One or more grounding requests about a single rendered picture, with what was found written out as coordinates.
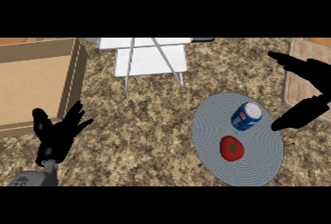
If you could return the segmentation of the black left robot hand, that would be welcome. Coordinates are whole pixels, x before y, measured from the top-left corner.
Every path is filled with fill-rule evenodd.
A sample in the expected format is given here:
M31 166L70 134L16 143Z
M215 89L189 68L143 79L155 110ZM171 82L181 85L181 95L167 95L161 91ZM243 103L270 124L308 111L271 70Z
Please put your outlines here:
M53 124L47 118L47 113L41 108L32 110L34 117L34 132L39 140L39 146L35 156L35 164L44 166L44 162L53 159L62 163L73 138L81 130L93 123L93 119L81 122L81 117L85 114L82 103L76 101L60 122Z

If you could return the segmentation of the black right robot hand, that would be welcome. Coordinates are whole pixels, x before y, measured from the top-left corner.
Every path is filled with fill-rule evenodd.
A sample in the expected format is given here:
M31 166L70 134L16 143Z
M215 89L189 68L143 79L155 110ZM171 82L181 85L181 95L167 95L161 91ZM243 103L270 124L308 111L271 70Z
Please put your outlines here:
M300 60L279 52L269 52L267 55L283 66L283 70L305 79L320 92L319 96L302 99L271 123L271 131L300 129L329 110L331 65L316 59Z

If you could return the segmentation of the blue soda can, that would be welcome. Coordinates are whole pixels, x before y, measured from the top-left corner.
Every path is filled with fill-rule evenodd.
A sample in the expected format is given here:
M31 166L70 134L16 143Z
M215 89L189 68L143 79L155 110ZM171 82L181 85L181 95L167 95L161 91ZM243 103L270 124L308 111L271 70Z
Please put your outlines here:
M246 102L235 110L232 114L232 126L239 131L246 131L261 120L263 112L258 106Z

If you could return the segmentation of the round grey placemat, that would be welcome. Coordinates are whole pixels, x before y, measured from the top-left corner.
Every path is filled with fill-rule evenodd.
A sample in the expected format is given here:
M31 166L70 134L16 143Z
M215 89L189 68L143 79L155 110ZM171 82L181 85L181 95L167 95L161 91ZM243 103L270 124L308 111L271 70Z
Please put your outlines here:
M257 103L236 93L218 93L201 103L190 126L193 147L201 162L211 174L230 186L263 186L279 172L285 147L280 133L271 131L271 118L261 105L261 121L239 131L230 122L235 110L246 103ZM224 136L235 137L242 143L242 158L229 162L221 157L220 141Z

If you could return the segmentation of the white tiered shelf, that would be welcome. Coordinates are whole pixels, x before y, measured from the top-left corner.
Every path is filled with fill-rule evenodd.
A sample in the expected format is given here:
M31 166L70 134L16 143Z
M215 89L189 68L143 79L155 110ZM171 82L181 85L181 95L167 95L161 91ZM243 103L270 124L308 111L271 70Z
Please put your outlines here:
M192 38L100 38L97 48L116 50L113 76L125 78L147 74L172 74L183 85L187 71L184 45Z

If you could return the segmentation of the pale wooden cutting board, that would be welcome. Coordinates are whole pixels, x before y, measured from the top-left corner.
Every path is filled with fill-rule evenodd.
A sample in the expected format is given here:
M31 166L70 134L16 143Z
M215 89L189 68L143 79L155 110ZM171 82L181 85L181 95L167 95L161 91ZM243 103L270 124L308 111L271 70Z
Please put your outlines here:
M289 55L300 60L314 59L331 64L331 48L320 46L304 38L294 38L289 45ZM320 92L300 76L292 72L285 73L283 80L283 105L291 108L304 98L320 95ZM331 123L331 102L329 110L317 117L317 120Z

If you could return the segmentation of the open wooden drawer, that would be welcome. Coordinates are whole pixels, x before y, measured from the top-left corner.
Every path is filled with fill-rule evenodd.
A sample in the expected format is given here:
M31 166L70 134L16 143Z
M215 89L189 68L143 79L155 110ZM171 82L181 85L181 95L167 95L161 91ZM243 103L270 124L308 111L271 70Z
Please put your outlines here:
M75 38L0 46L0 139L34 132L32 109L59 122L79 100L87 51Z

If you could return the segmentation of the red tomato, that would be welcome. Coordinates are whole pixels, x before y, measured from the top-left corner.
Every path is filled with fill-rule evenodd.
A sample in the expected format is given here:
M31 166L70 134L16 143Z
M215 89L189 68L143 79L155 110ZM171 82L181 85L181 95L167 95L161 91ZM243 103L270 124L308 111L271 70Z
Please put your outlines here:
M243 156L243 145L233 136L224 136L220 141L221 158L233 162Z

